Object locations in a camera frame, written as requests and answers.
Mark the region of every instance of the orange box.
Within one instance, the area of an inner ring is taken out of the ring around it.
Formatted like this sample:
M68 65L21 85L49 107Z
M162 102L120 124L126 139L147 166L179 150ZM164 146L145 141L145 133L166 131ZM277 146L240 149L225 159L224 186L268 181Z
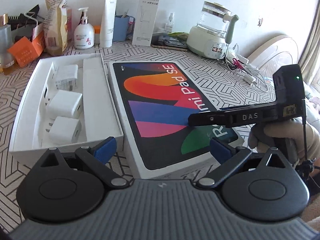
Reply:
M38 58L44 48L44 32L43 24L41 23L33 29L32 42L23 37L7 51L15 57L20 67L25 67Z

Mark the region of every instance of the patterned tablecloth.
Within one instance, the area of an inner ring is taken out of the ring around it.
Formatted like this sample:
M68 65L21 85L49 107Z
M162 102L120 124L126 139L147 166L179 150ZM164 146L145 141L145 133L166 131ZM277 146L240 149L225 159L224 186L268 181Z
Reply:
M203 58L192 52L155 49L135 46L131 42L117 42L107 49L95 45L90 49L77 50L70 45L64 55L81 53L101 53L104 63L109 60L179 62L180 66L191 74L195 83L202 87L203 92L218 107L257 104L275 100L272 86L269 86L268 92L249 87L239 75L228 70L222 62ZM0 75L0 226L6 232L11 231L24 220L16 200L16 190L29 168L18 163L8 153L8 147L20 100L37 62L38 60L35 60L27 67L18 69L9 76ZM237 130L244 138L246 145L250 127L237 127ZM116 154L108 165L124 178L132 179L130 168L123 155ZM192 179L199 179L211 169L212 167L208 167L205 171L197 172Z

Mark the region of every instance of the blue mug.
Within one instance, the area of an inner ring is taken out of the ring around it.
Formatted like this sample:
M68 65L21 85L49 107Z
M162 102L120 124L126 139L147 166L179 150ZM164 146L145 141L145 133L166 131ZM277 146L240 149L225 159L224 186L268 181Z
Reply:
M135 18L132 16L127 15L124 18L121 18L122 15L115 16L115 26L113 29L113 39L112 41L125 41L127 36L133 34L133 25L135 22ZM132 24L132 29L128 33L128 29L130 27L130 18L133 18L133 24Z

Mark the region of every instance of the metal screw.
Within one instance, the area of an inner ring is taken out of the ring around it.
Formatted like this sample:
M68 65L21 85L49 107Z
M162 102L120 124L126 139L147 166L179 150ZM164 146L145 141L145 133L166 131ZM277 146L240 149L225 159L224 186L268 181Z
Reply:
M202 186L212 186L215 184L214 179L210 179L210 178L201 178L199 179L199 183Z
M115 178L115 179L112 179L111 180L111 184L113 186L117 186L117 187L120 187L120 186L124 186L127 184L127 180L124 179L124 178Z

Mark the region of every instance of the green shape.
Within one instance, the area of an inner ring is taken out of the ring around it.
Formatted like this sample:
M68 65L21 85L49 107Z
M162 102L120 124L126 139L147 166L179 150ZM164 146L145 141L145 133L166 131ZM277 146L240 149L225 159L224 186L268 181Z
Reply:
M181 153L186 154L207 147L214 137L212 125L194 127L181 145Z

